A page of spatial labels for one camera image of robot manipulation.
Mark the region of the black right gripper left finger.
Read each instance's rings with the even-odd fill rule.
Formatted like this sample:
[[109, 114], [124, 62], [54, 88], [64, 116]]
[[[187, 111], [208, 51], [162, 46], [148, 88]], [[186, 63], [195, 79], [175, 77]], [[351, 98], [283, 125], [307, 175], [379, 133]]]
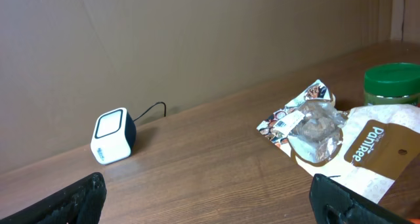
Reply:
[[106, 200], [103, 175], [94, 172], [1, 220], [1, 224], [98, 224]]

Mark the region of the dried mushroom snack bag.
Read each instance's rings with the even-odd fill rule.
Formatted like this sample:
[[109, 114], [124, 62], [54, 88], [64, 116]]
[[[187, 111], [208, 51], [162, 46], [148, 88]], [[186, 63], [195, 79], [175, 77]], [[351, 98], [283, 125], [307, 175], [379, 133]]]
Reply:
[[257, 131], [311, 175], [317, 173], [378, 203], [419, 155], [419, 108], [409, 104], [335, 108], [316, 80]]

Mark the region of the green lid jar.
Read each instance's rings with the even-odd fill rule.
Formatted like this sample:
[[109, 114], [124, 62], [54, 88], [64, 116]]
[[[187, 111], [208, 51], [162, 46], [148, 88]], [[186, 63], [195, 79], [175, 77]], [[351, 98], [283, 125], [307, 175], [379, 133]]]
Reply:
[[419, 107], [419, 65], [395, 62], [366, 70], [364, 104], [410, 104]]

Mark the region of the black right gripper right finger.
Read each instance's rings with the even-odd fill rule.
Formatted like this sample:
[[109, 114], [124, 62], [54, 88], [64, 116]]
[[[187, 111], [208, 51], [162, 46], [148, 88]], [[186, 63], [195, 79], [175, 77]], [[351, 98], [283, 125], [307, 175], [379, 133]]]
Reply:
[[320, 173], [313, 176], [309, 200], [317, 223], [411, 223]]

